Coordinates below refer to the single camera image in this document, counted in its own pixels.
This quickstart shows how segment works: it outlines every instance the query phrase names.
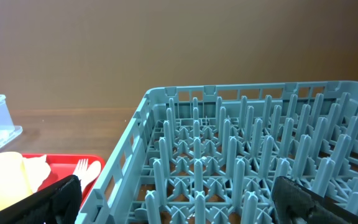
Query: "brown wall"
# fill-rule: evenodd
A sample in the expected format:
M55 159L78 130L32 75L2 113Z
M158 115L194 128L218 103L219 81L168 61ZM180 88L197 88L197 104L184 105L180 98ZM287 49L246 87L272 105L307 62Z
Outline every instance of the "brown wall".
M14 109L136 106L155 86L358 80L358 1L0 1Z

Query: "black plastic item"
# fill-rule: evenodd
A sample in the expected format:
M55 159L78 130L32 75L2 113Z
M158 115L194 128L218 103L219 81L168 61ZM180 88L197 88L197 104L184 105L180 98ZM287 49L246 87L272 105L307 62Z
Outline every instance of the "black plastic item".
M358 223L358 216L286 177L277 177L273 202L281 223Z
M70 175L0 211L0 224L72 224L81 200L80 181Z

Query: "light blue plastic rack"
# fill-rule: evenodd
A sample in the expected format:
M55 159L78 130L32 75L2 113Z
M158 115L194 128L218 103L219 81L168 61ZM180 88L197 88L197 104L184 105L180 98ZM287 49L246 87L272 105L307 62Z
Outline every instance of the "light blue plastic rack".
M244 95L251 89L256 99ZM220 97L226 91L233 100ZM151 89L76 223L158 224L160 212L174 224L229 223L233 213L241 223L276 223L271 192L283 175L358 215L358 82ZM156 190L137 200L144 184ZM222 202L208 202L213 195Z

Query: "brown table surface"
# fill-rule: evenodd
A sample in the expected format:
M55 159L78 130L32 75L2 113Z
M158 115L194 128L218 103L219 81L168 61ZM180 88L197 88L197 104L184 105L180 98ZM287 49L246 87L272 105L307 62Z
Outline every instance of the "brown table surface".
M0 149L20 153L95 154L105 161L135 108L11 111L23 133Z

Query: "plastic fork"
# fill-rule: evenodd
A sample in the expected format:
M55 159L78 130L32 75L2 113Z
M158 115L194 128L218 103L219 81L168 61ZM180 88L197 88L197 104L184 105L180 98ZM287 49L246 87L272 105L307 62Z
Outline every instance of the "plastic fork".
M78 180L81 180L88 168L88 159L80 159L77 163L77 166L74 169L73 174L78 177Z

